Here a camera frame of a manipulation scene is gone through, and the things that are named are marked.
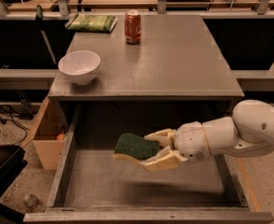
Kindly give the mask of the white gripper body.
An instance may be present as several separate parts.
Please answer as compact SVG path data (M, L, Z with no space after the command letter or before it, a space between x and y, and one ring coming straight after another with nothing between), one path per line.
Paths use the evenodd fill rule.
M206 161L211 156L206 133L198 121L182 125L173 140L175 149L191 163Z

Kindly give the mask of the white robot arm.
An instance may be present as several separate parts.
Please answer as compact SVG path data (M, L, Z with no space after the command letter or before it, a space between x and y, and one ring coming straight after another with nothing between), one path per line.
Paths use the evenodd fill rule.
M241 101L230 117L182 125L150 133L162 149L141 165L150 172L169 170L183 162L206 161L216 155L264 156L274 150L274 106L257 100Z

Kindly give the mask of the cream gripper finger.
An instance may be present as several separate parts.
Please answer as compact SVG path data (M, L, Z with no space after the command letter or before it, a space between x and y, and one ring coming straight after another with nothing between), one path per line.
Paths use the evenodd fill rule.
M179 150L164 147L159 153L148 160L139 163L148 172L165 171L177 168L183 162L188 161Z
M150 133L144 137L145 140L157 141L161 147L174 148L173 137L176 131L173 129L164 129L154 133Z

